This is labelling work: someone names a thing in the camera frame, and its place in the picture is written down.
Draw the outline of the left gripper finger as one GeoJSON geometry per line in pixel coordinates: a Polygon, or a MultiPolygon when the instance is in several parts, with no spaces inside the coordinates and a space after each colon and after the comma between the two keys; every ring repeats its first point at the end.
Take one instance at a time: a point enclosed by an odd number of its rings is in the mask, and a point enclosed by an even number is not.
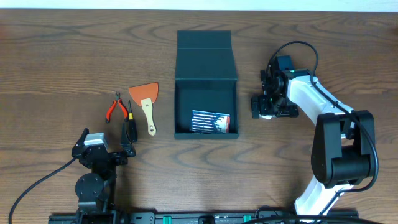
{"type": "Polygon", "coordinates": [[[76,147],[84,147],[85,146],[85,139],[87,135],[89,135],[89,129],[85,128],[80,136],[80,138],[76,142],[76,147]]]}
{"type": "Polygon", "coordinates": [[[131,144],[131,140],[129,137],[128,128],[126,127],[126,124],[123,123],[121,129],[121,145],[128,145],[128,144],[131,144]]]}

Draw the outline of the orange scraper wooden handle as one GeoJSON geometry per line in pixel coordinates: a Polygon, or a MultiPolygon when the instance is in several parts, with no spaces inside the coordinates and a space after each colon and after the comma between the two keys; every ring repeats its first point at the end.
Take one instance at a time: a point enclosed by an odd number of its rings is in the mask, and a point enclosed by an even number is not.
{"type": "Polygon", "coordinates": [[[148,83],[129,88],[129,94],[133,101],[142,108],[146,120],[147,131],[151,136],[155,136],[157,129],[153,119],[153,104],[159,94],[159,84],[157,82],[148,83]]]}

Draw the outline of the blue screwdriver set package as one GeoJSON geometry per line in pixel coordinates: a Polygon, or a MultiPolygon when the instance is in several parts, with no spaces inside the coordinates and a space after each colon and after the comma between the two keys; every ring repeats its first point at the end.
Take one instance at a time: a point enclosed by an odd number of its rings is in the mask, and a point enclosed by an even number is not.
{"type": "Polygon", "coordinates": [[[230,123],[229,114],[193,110],[190,130],[197,133],[227,134],[230,123]]]}

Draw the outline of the small claw hammer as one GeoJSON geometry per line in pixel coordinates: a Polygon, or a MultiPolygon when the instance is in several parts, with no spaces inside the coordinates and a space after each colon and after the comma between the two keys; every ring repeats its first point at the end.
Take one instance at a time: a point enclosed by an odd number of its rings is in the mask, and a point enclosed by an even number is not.
{"type": "Polygon", "coordinates": [[[274,115],[259,115],[261,118],[263,119],[272,119],[272,118],[276,118],[274,115]]]}

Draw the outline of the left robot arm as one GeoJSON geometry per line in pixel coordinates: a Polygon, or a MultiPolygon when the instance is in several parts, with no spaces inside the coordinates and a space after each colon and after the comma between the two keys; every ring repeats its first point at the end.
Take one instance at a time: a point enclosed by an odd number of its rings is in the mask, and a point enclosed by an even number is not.
{"type": "Polygon", "coordinates": [[[136,155],[125,126],[122,126],[120,145],[121,151],[109,152],[104,133],[91,134],[86,128],[73,146],[72,157],[91,170],[75,184],[78,197],[77,224],[130,222],[129,215],[114,205],[116,168],[126,165],[128,159],[136,155]]]}

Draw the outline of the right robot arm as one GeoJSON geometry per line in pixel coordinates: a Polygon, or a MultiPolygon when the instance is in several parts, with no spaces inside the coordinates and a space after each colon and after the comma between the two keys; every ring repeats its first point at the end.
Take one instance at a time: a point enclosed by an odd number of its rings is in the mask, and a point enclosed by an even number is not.
{"type": "Polygon", "coordinates": [[[288,55],[273,56],[261,70],[263,93],[251,99],[254,119],[296,118],[301,111],[315,125],[313,177],[294,202],[297,215],[327,215],[345,193],[365,191],[379,172],[374,117],[345,105],[309,69],[294,69],[288,55]]]}

